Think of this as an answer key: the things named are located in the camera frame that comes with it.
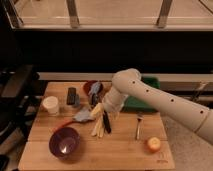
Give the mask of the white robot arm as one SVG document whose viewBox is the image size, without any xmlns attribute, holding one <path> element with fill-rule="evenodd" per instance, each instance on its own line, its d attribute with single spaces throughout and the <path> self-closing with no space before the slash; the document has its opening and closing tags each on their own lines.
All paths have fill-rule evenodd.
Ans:
<svg viewBox="0 0 213 171">
<path fill-rule="evenodd" d="M 127 97 L 132 96 L 213 145 L 213 109 L 153 88 L 143 83 L 141 78 L 141 73 L 134 68 L 115 73 L 112 86 L 101 101 L 101 109 L 107 113 L 120 112 Z"/>
</svg>

